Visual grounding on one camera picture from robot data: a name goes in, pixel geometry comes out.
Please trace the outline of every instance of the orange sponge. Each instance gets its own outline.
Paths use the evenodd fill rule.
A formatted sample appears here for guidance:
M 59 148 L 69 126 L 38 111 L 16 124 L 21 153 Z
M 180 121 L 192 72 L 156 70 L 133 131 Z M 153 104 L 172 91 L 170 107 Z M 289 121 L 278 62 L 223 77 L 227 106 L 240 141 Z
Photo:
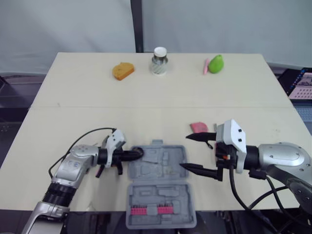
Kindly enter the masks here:
M 116 79 L 123 80 L 134 71 L 135 67 L 133 64 L 129 62 L 121 62 L 113 68 L 113 75 Z

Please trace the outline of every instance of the green pear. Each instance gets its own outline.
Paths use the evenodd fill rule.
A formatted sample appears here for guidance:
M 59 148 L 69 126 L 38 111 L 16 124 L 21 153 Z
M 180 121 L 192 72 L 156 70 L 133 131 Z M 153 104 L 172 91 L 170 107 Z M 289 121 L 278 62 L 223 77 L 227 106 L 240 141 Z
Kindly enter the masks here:
M 222 70 L 224 66 L 222 55 L 217 55 L 211 60 L 211 62 L 208 65 L 209 71 L 211 73 L 218 73 Z

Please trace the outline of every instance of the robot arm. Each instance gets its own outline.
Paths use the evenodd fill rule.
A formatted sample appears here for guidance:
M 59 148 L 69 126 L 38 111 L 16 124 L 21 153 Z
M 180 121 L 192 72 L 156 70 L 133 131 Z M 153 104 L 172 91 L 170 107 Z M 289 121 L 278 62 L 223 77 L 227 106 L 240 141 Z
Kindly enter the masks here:
M 46 225 L 36 226 L 37 219 L 56 224 L 59 233 L 69 213 L 69 205 L 80 186 L 84 175 L 91 167 L 116 165 L 118 174 L 122 174 L 121 161 L 131 161 L 143 156 L 140 148 L 123 151 L 125 137 L 120 130 L 115 130 L 105 139 L 105 148 L 90 145 L 78 145 L 71 149 L 54 174 L 51 184 L 42 201 L 38 202 L 30 215 L 22 234 L 46 233 Z
M 222 181 L 223 169 L 230 166 L 237 173 L 242 173 L 243 169 L 250 170 L 249 175 L 253 178 L 265 179 L 269 175 L 285 184 L 303 210 L 312 214 L 311 158 L 301 147 L 282 142 L 262 144 L 259 147 L 247 146 L 245 132 L 233 119 L 219 125 L 216 133 L 191 134 L 187 138 L 203 142 L 216 141 L 217 170 L 191 163 L 181 164 L 185 169 L 219 181 Z

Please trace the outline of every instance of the white wall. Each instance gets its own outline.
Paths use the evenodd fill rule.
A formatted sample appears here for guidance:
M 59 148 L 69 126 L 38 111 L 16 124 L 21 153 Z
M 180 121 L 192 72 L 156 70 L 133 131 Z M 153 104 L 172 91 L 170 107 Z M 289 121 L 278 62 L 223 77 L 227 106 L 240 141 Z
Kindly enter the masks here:
M 144 50 L 260 53 L 312 67 L 312 0 L 142 0 Z
M 130 0 L 0 0 L 0 73 L 47 73 L 57 52 L 135 52 Z

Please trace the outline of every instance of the gray plastic case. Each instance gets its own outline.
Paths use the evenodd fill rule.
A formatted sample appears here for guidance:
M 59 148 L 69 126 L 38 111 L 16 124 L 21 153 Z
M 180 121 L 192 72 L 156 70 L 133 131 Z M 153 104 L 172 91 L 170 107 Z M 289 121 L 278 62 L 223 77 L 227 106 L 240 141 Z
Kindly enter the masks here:
M 197 220 L 190 185 L 184 180 L 188 171 L 182 145 L 163 145 L 153 140 L 151 145 L 137 146 L 144 156 L 129 163 L 126 226 L 129 229 L 193 228 Z M 173 214 L 158 214 L 157 207 L 170 204 Z M 131 215 L 131 208 L 146 207 L 146 215 Z

